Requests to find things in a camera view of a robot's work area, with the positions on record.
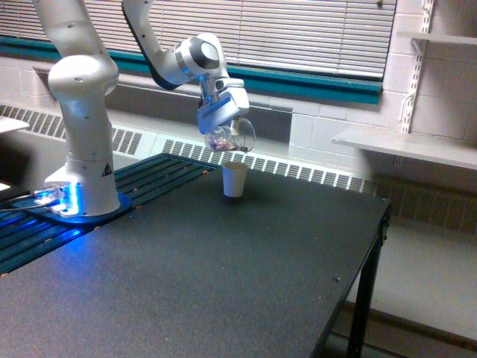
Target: teal window frame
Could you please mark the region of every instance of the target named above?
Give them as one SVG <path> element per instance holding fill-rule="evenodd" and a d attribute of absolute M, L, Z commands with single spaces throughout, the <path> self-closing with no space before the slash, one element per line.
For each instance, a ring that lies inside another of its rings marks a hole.
<path fill-rule="evenodd" d="M 120 70 L 149 73 L 142 54 L 109 50 L 111 58 Z M 0 36 L 0 54 L 33 58 L 36 60 L 59 60 L 54 45 L 48 41 L 27 40 Z M 278 96 L 303 96 L 333 101 L 378 104 L 382 82 L 352 78 L 337 78 L 325 75 L 310 75 L 271 69 L 257 69 L 229 65 L 231 77 L 241 78 L 248 90 L 276 93 Z"/>

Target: shelf bracket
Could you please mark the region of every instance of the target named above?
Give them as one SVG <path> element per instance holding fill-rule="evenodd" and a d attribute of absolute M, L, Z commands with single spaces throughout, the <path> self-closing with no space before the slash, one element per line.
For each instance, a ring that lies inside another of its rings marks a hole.
<path fill-rule="evenodd" d="M 416 52 L 420 55 L 423 56 L 424 52 L 426 52 L 426 45 L 427 45 L 427 40 L 422 40 L 422 39 L 411 39 L 412 46 L 416 50 Z"/>
<path fill-rule="evenodd" d="M 423 25 L 420 32 L 429 33 L 431 25 L 432 11 L 434 9 L 434 0 L 422 0 L 421 5 L 424 9 Z M 401 115 L 401 132 L 409 133 L 411 130 L 411 121 L 414 114 L 414 104 L 417 98 L 417 89 L 419 87 L 420 74 L 423 68 L 424 54 L 426 53 L 427 40 L 411 39 L 413 47 L 416 49 L 416 58 L 414 61 L 414 71 L 412 73 L 411 89 L 408 96 L 402 103 Z"/>

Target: warning label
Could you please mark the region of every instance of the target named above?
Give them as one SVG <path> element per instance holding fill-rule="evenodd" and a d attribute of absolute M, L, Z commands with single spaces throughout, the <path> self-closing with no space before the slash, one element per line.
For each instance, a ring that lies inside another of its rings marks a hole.
<path fill-rule="evenodd" d="M 107 175 L 112 174 L 112 173 L 113 173 L 113 171 L 111 170 L 110 164 L 108 162 L 106 162 L 106 166 L 104 167 L 102 177 L 106 177 Z"/>

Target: clear plastic cup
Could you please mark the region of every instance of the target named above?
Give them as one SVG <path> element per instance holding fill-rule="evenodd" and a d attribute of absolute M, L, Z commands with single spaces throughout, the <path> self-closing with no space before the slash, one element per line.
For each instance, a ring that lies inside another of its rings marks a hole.
<path fill-rule="evenodd" d="M 246 118 L 235 118 L 229 126 L 221 125 L 206 134 L 205 142 L 211 151 L 251 151 L 255 145 L 255 130 Z"/>

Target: table leg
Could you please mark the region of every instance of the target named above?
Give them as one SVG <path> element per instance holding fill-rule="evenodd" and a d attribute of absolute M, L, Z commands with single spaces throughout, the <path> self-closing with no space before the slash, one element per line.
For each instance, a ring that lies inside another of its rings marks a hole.
<path fill-rule="evenodd" d="M 361 269 L 355 312 L 353 315 L 353 323 L 351 324 L 350 341 L 348 343 L 348 357 L 358 358 L 361 356 L 367 316 L 370 312 L 374 281 L 376 279 L 376 272 L 378 271 L 379 254 L 381 253 L 384 235 L 384 225 L 385 223 L 383 221 L 382 226 L 379 229 L 377 240 Z"/>

